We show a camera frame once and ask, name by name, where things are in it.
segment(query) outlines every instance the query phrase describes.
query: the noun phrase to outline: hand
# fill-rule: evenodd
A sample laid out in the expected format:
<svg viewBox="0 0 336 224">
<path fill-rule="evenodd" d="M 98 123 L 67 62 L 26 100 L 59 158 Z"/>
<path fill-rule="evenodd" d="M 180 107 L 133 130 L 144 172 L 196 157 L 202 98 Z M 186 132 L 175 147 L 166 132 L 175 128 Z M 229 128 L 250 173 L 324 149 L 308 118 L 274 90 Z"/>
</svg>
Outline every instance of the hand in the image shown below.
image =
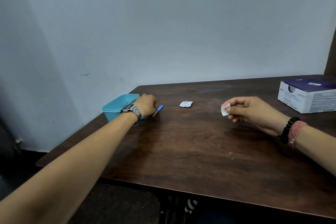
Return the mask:
<svg viewBox="0 0 336 224">
<path fill-rule="evenodd" d="M 157 109 L 156 100 L 153 95 L 143 94 L 138 97 L 133 104 L 138 107 L 142 117 L 152 115 Z"/>
<path fill-rule="evenodd" d="M 290 119 L 258 97 L 235 97 L 222 104 L 222 107 L 228 103 L 231 107 L 225 111 L 229 113 L 230 120 L 251 122 L 273 136 L 281 135 Z"/>
</svg>

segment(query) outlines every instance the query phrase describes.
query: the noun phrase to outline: person's left hand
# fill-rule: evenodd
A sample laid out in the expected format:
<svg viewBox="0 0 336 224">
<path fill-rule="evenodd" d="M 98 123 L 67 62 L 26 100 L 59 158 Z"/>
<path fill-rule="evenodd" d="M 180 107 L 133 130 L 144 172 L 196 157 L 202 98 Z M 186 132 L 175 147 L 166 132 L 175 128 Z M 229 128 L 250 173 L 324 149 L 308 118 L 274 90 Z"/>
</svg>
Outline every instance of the person's left hand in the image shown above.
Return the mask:
<svg viewBox="0 0 336 224">
<path fill-rule="evenodd" d="M 152 115 L 157 109 L 156 99 L 153 95 L 143 94 L 133 104 L 138 107 L 142 117 Z"/>
</svg>

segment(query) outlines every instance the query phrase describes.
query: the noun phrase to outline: blue plastic container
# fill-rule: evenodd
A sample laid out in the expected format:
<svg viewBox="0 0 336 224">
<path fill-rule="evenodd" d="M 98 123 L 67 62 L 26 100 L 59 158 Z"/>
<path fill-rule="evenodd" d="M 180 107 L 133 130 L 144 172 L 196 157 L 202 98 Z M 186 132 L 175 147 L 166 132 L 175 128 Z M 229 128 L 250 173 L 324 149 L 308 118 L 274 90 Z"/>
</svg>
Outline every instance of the blue plastic container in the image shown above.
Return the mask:
<svg viewBox="0 0 336 224">
<path fill-rule="evenodd" d="M 120 115 L 121 108 L 127 104 L 133 103 L 138 97 L 140 97 L 139 94 L 124 94 L 104 105 L 102 109 L 108 122 L 118 117 Z"/>
</svg>

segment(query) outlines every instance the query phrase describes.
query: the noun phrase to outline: purple box lid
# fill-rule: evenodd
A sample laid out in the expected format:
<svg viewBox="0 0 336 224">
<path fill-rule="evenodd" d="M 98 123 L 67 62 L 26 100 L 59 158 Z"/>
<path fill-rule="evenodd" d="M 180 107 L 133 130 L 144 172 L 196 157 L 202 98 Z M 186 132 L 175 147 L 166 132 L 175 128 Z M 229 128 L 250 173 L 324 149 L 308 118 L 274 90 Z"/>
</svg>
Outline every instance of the purple box lid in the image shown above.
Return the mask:
<svg viewBox="0 0 336 224">
<path fill-rule="evenodd" d="M 289 79 L 283 82 L 307 92 L 336 89 L 336 83 L 323 79 Z"/>
</svg>

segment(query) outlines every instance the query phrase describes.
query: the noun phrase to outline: wooden table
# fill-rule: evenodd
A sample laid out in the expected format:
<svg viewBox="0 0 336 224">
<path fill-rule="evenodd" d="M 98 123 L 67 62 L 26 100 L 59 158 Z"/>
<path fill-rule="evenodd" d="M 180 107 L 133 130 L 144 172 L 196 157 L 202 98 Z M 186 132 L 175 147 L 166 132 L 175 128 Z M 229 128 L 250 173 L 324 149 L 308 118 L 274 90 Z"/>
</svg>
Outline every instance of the wooden table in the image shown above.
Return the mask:
<svg viewBox="0 0 336 224">
<path fill-rule="evenodd" d="M 137 87 L 131 93 L 153 94 L 164 107 L 130 129 L 101 177 L 336 218 L 335 177 L 301 154 L 283 156 L 263 132 L 221 115 L 226 100 L 259 96 L 286 115 L 336 136 L 336 112 L 300 114 L 277 100 L 283 79 Z M 182 101 L 193 104 L 179 107 Z M 106 123 L 104 114 L 99 115 L 37 165 L 46 166 Z"/>
</svg>

